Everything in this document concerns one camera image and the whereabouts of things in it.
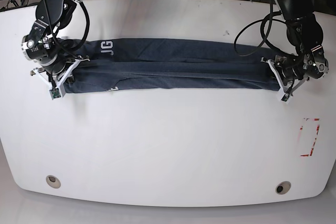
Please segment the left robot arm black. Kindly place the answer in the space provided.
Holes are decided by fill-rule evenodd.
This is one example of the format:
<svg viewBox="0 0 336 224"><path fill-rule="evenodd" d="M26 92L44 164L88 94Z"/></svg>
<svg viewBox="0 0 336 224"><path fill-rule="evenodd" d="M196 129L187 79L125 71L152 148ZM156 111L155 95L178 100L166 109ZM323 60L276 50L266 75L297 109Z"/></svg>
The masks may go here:
<svg viewBox="0 0 336 224"><path fill-rule="evenodd" d="M286 36L294 46L296 54L284 52L272 44L268 36L273 22L281 16L281 23L286 25ZM329 71L329 63L324 56L323 30L317 22L311 0L269 0L269 14L257 20L260 24L261 42L248 53L239 52L245 57L256 53L267 45L275 57L263 58L272 73L270 83L258 83L248 80L235 80L233 88L276 90L281 101L287 102L301 85L309 79L319 79Z"/></svg>

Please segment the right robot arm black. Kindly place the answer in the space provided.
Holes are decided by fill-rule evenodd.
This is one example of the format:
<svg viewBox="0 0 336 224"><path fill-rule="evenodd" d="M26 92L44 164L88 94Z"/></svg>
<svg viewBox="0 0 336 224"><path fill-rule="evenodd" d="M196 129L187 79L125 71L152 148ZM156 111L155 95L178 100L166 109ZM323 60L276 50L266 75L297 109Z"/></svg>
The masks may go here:
<svg viewBox="0 0 336 224"><path fill-rule="evenodd" d="M56 91L60 81L68 79L70 71L85 60L75 53L86 42L90 27L89 14L82 1L41 0L32 29L22 40L25 58L37 61L45 70L52 91ZM61 41L57 33L70 23L77 6L82 8L86 19L84 35L79 42Z"/></svg>

